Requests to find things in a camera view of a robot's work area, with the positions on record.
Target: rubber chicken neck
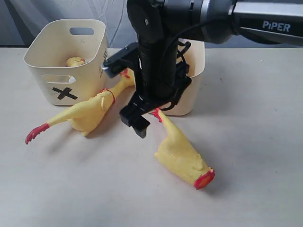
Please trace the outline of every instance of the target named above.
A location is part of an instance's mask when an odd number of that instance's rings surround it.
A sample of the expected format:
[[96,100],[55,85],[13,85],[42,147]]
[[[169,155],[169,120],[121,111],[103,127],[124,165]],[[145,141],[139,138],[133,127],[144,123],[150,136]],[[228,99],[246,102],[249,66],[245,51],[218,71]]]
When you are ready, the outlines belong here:
[[132,70],[126,69],[120,75],[120,81],[113,88],[103,89],[89,100],[63,110],[44,124],[34,128],[27,135],[25,143],[28,144],[41,132],[65,121],[68,121],[75,130],[81,131],[83,136],[87,136],[100,124],[121,92],[127,87],[134,86],[134,72]]
[[168,170],[197,190],[207,186],[215,176],[214,170],[208,167],[183,132],[159,108],[152,114],[163,123],[168,133],[155,157]]

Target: white table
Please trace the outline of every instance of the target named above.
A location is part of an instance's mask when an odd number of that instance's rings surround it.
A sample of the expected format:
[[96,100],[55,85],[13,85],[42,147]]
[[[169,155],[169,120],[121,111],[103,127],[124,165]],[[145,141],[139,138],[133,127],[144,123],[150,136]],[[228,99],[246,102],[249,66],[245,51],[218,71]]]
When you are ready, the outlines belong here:
[[25,145],[62,110],[25,51],[0,49],[1,227],[303,226],[303,49],[206,50],[195,109],[172,118],[216,170],[201,191],[154,158],[157,119],[145,139],[120,122],[130,90],[89,139],[66,122]]

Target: rubber chicken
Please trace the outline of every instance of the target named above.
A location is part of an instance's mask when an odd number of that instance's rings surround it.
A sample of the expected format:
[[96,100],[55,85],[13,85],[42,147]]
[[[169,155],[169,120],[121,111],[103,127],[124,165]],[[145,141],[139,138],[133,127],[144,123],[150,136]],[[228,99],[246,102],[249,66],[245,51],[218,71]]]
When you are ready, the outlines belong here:
[[83,136],[87,136],[100,124],[104,115],[111,105],[115,103],[121,92],[127,87],[134,86],[134,72],[132,70],[126,69],[120,75],[120,81],[113,88],[103,89],[89,100],[63,110],[44,124],[34,128],[27,135],[25,143],[28,144],[41,132],[65,121],[68,121],[75,130],[81,131]]
[[168,170],[197,190],[207,186],[215,176],[214,170],[208,167],[183,132],[159,108],[152,114],[163,123],[168,133],[155,157]]
[[67,67],[76,67],[76,66],[80,66],[80,65],[84,65],[84,64],[85,64],[85,59],[81,58],[81,57],[69,58],[66,61],[66,66]]

